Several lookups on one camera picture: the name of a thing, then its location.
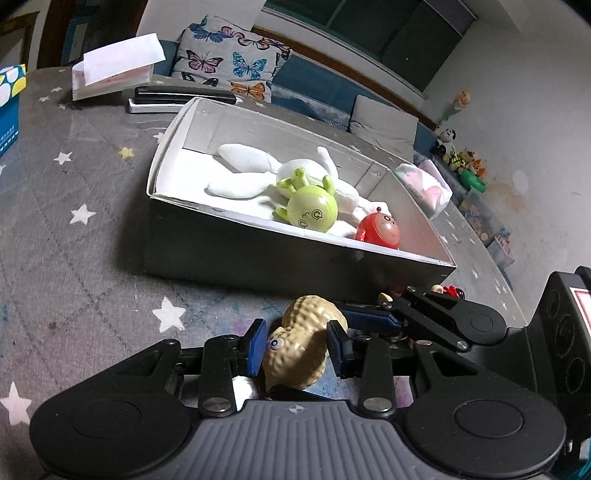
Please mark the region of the black haired doll toy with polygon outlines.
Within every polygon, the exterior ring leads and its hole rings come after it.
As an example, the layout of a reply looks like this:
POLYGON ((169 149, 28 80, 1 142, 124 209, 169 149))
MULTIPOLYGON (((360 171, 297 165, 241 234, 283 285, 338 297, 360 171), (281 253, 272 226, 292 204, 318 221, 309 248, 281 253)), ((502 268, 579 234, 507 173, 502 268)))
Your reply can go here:
MULTIPOLYGON (((459 298, 464 300, 465 299, 465 292, 456 287, 456 286, 444 286, 441 284, 435 284, 431 287, 431 291, 435 292, 435 293, 439 293, 439 294, 445 294, 454 298, 459 298)), ((394 298, 387 294, 387 293, 380 293, 378 296, 378 304, 379 305, 383 305, 386 303, 392 303, 394 301, 394 298)))

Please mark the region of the tan peanut toy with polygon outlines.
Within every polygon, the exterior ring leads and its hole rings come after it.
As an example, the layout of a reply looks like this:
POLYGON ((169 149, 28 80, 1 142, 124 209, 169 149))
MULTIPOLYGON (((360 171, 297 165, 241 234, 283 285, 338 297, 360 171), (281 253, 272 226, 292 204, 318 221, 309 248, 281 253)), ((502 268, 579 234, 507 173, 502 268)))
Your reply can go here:
POLYGON ((304 390, 322 377, 328 356, 327 326, 332 320, 348 330, 339 308, 318 295, 298 297, 287 307, 263 357, 267 391, 276 385, 304 390))

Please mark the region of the red round robot toy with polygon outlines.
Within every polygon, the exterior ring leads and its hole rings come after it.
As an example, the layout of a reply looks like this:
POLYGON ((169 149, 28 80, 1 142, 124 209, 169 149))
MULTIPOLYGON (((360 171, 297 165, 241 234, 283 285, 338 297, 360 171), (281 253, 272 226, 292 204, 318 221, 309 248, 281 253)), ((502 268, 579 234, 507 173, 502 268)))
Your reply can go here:
POLYGON ((401 240, 399 225, 390 214, 377 211, 367 215, 356 228, 355 239, 383 247, 398 249, 401 240))

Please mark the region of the green round alien toy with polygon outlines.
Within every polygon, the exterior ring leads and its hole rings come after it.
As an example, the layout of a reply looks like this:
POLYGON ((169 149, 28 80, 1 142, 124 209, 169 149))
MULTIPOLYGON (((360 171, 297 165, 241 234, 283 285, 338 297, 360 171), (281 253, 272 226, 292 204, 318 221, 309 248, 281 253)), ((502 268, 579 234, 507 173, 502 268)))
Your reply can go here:
POLYGON ((332 177, 322 177, 322 185, 308 181, 304 167, 297 167, 291 177, 283 178, 276 187, 287 191, 287 206, 277 206, 274 213, 295 227, 328 232, 337 221, 339 207, 335 201, 332 177))

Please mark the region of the white plush rabbit toy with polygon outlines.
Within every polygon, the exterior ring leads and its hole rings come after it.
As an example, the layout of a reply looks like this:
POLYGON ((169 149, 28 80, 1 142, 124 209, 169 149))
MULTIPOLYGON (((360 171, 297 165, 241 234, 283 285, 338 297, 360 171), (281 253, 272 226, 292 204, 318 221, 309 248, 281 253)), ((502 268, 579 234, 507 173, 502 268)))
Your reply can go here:
POLYGON ((263 150, 236 143, 222 144, 217 153, 235 172, 212 179, 205 187, 208 194, 242 200, 255 198, 270 186, 276 186, 280 194, 287 197, 287 187, 279 187, 277 183, 296 179, 297 168, 303 168, 312 185, 322 186, 325 176, 331 177, 339 213, 352 215, 361 221, 366 215, 376 213, 379 208, 384 210, 379 202, 363 198, 354 186, 339 179, 338 168, 325 147, 318 146, 318 160, 300 158, 287 163, 280 163, 263 150))

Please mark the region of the clear plastic toy bin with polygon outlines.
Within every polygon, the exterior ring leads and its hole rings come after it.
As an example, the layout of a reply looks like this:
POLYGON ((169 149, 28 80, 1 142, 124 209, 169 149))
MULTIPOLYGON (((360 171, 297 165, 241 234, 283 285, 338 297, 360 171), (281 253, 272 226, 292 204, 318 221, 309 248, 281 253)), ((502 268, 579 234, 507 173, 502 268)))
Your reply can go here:
POLYGON ((488 245, 487 251, 499 269, 506 270, 515 262, 510 244, 503 237, 495 237, 488 245))

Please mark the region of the pink tissue pack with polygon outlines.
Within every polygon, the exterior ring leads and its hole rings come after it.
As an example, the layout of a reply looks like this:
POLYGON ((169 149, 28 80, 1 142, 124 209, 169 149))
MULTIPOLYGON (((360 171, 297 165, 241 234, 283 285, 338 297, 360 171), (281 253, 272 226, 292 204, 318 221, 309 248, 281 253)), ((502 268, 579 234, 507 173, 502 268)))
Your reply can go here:
POLYGON ((432 160, 424 160, 419 166, 404 163, 394 169, 425 215, 433 220, 442 213, 452 199, 453 192, 432 160))

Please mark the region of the orange plush toy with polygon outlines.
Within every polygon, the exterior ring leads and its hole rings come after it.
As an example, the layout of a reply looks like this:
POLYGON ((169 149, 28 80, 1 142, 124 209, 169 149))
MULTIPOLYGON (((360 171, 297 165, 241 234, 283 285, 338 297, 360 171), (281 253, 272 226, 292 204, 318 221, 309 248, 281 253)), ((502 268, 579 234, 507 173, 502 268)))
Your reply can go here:
POLYGON ((468 149, 451 156, 449 166, 458 174, 468 170, 479 178, 483 178, 487 171, 485 161, 476 152, 468 149))

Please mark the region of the panda plush toy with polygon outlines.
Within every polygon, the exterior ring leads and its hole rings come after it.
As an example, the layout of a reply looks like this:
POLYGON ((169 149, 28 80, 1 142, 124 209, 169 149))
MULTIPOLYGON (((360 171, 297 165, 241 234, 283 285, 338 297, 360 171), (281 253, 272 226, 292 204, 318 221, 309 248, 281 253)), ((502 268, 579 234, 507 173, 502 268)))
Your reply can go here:
POLYGON ((431 147, 430 152, 441 158, 444 158, 446 155, 453 155, 455 153, 454 141, 456 138, 456 130, 453 128, 446 128, 439 134, 435 144, 431 147))

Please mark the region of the white cardboard box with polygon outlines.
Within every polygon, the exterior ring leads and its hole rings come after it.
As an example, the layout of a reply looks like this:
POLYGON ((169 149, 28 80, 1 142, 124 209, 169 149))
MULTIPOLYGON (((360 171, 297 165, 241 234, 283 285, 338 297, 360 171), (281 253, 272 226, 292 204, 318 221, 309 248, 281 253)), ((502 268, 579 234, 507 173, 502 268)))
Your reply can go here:
POLYGON ((146 272, 280 294, 369 302, 381 291, 428 287, 456 267, 430 219, 394 173, 400 160, 353 136, 282 108, 196 98, 166 129, 146 184, 146 272), (311 171, 318 152, 332 179, 356 189, 328 232, 291 224, 279 168, 242 174, 226 144, 311 171))

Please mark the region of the grey cushion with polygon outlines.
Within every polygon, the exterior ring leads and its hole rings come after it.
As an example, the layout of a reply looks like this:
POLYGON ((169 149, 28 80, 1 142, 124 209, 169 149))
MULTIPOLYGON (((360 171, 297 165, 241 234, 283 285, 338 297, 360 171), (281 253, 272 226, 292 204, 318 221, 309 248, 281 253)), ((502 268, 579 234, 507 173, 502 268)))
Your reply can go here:
POLYGON ((419 119, 369 97, 356 96, 349 131, 367 143, 411 161, 419 119))

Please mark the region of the blue sofa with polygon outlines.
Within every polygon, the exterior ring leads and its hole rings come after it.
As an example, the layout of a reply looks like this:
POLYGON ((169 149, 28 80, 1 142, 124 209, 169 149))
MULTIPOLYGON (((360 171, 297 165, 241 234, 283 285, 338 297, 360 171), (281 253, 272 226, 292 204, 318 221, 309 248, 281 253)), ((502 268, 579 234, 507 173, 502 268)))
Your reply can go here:
MULTIPOLYGON (((356 97, 375 96, 297 54, 281 67, 271 90, 273 101, 264 110, 273 120, 303 121, 346 143, 353 141, 346 129, 356 97)), ((435 255, 422 249, 390 256, 370 252, 355 241, 322 243, 295 238, 290 230, 264 232, 156 198, 149 204, 143 268, 164 278, 273 293, 317 293, 338 300, 363 300, 379 289, 401 291, 409 284, 424 287, 429 282, 473 290, 485 281, 497 289, 508 285, 452 206, 433 228, 416 205, 410 207, 411 219, 435 244, 435 255)))

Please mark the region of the dark window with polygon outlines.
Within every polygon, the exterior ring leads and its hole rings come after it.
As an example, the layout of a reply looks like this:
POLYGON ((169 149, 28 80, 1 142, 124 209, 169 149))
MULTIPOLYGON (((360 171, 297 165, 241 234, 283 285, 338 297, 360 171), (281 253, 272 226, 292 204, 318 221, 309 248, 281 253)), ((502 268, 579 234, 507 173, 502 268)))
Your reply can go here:
POLYGON ((281 0, 266 7, 344 41, 420 91, 477 20, 454 0, 281 0))

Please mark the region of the open white paper box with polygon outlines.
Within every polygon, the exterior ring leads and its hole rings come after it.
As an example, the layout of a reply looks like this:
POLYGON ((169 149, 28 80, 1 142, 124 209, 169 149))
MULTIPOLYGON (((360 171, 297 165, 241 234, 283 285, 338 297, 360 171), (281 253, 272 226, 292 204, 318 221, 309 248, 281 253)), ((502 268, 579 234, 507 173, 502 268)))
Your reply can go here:
POLYGON ((148 85, 154 65, 164 60, 164 51, 155 33, 86 52, 71 70, 72 100, 148 85))

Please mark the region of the flower doll wall decoration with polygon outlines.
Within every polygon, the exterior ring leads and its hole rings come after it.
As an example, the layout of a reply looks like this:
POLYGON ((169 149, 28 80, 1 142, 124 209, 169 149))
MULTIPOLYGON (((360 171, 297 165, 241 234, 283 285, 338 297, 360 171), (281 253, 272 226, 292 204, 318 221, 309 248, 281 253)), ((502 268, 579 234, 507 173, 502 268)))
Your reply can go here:
POLYGON ((461 91, 456 98, 448 105, 441 118, 441 123, 448 121, 452 116, 464 110, 471 101, 471 94, 468 90, 461 91))

